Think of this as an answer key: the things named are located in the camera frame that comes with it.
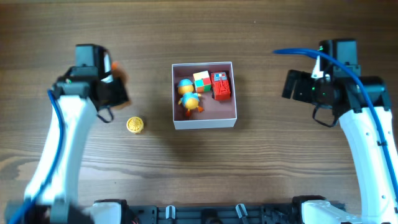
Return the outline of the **brown plush bear with orange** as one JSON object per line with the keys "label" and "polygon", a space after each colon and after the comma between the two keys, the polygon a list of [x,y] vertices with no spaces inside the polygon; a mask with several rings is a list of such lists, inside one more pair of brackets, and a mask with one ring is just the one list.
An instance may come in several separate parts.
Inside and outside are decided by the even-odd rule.
{"label": "brown plush bear with orange", "polygon": [[124,85],[127,84],[129,76],[126,73],[125,69],[122,68],[119,62],[113,62],[111,64],[111,71],[114,78],[120,78]]}

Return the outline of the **red toy truck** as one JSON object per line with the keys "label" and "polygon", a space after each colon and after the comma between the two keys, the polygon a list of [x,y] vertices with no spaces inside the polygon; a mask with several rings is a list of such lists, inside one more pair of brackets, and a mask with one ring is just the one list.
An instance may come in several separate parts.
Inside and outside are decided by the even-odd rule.
{"label": "red toy truck", "polygon": [[211,76],[211,89],[216,101],[224,101],[231,98],[231,87],[226,72],[215,72]]}

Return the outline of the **yellow duck toy blue hat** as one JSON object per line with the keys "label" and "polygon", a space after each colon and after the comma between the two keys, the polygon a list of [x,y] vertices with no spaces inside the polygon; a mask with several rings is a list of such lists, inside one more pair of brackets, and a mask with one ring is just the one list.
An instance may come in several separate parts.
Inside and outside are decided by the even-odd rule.
{"label": "yellow duck toy blue hat", "polygon": [[204,108],[199,105],[201,94],[194,93],[194,86],[191,80],[183,79],[177,85],[178,94],[181,95],[178,104],[185,109],[185,116],[190,117],[191,111],[198,110],[199,113],[204,111]]}

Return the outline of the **colourful puzzle cube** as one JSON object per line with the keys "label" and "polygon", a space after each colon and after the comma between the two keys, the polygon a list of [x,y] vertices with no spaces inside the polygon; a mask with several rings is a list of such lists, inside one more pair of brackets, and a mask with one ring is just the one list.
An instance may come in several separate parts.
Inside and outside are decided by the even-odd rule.
{"label": "colourful puzzle cube", "polygon": [[211,79],[208,71],[193,74],[195,91],[197,93],[208,92],[211,90]]}

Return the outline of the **white cardboard box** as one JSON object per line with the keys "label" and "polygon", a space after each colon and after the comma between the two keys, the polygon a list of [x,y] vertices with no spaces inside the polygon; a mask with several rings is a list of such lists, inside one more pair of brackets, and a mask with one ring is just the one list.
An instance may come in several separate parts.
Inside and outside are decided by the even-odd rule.
{"label": "white cardboard box", "polygon": [[[186,117],[186,110],[178,104],[181,95],[178,94],[177,85],[180,80],[193,80],[193,74],[208,71],[225,72],[231,89],[231,98],[223,101],[213,99],[212,93],[201,94],[199,105],[204,111],[191,111],[191,116]],[[176,63],[172,65],[172,108],[175,129],[206,129],[206,128],[231,128],[237,120],[236,92],[234,85],[234,71],[231,62],[206,62],[206,63]]]}

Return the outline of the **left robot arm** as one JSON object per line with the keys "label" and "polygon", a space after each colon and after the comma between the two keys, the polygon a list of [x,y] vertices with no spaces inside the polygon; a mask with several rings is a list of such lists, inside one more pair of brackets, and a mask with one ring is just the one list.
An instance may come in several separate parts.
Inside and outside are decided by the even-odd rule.
{"label": "left robot arm", "polygon": [[99,110],[129,103],[126,72],[115,64],[105,73],[72,67],[48,90],[52,120],[35,174],[21,204],[9,203],[7,223],[127,223],[133,218],[125,200],[99,200],[78,206],[81,160]]}

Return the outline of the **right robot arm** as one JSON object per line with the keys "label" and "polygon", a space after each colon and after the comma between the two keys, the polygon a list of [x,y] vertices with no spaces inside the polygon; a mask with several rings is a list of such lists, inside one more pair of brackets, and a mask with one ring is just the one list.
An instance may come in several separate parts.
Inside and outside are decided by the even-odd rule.
{"label": "right robot arm", "polygon": [[397,151],[391,101],[379,77],[329,77],[289,70],[282,96],[330,109],[347,138],[361,194],[361,216],[321,200],[300,205],[303,223],[397,223]]}

